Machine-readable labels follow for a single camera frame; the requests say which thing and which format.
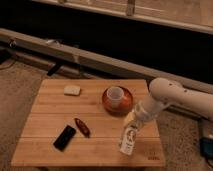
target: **black cable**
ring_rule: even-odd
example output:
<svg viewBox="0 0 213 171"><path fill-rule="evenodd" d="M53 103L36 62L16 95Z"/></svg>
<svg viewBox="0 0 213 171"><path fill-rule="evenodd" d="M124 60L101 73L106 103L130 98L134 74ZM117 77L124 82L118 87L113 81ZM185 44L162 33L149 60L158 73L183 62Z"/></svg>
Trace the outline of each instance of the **black cable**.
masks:
<svg viewBox="0 0 213 171"><path fill-rule="evenodd" d="M1 71L11 68L18 61L18 57L16 55L14 55L14 56L16 57L16 58L14 58L14 61L6 67L0 68Z"/></svg>
<svg viewBox="0 0 213 171"><path fill-rule="evenodd" d="M209 165L209 167L213 168L213 164L210 163L209 159L205 158L206 159L206 163Z"/></svg>

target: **sausage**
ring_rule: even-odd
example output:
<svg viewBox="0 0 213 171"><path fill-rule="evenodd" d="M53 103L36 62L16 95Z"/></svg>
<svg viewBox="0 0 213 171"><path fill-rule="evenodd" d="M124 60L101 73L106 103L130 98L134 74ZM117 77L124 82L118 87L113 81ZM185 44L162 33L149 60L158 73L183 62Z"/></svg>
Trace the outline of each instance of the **sausage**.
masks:
<svg viewBox="0 0 213 171"><path fill-rule="evenodd" d="M89 137L90 137L90 130L89 130L89 128L86 126L86 124L85 124L83 121L81 121L80 119L78 119L78 118L75 118L74 120L75 120L76 126L77 126L78 129L81 131L81 133L82 133L85 137L89 138Z"/></svg>

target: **bottle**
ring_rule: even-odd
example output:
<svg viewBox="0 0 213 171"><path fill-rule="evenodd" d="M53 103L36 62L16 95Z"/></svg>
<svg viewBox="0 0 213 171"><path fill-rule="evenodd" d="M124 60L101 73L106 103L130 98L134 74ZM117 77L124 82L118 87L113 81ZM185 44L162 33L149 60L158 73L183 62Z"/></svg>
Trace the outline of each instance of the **bottle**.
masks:
<svg viewBox="0 0 213 171"><path fill-rule="evenodd" d="M124 121L124 129L120 139L120 152L131 155L134 149L137 132L141 129L142 122L137 119L134 109L127 115Z"/></svg>

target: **white cup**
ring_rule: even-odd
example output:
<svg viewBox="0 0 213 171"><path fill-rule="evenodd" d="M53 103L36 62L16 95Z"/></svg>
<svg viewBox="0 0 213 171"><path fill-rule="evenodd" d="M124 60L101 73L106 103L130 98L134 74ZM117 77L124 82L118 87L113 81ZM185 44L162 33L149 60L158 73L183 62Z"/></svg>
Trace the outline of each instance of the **white cup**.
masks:
<svg viewBox="0 0 213 171"><path fill-rule="evenodd" d="M112 86L107 89L107 98L112 108L117 108L124 97L124 91L122 88Z"/></svg>

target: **wooden table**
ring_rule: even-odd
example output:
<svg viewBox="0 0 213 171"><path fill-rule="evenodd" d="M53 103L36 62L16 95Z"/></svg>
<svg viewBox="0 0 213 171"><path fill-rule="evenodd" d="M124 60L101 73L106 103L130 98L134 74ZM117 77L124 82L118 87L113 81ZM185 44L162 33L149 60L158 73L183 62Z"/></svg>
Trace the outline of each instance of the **wooden table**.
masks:
<svg viewBox="0 0 213 171"><path fill-rule="evenodd" d="M64 86L70 84L81 87L80 96L63 94ZM12 166L164 166L156 121L140 131L132 156L119 152L124 118L109 115L101 102L102 93L111 85L128 88L134 102L148 92L144 80L44 80L16 147ZM84 138L78 131L75 117L88 125L91 138ZM64 152L60 152L53 142L67 124L76 128L77 134Z"/></svg>

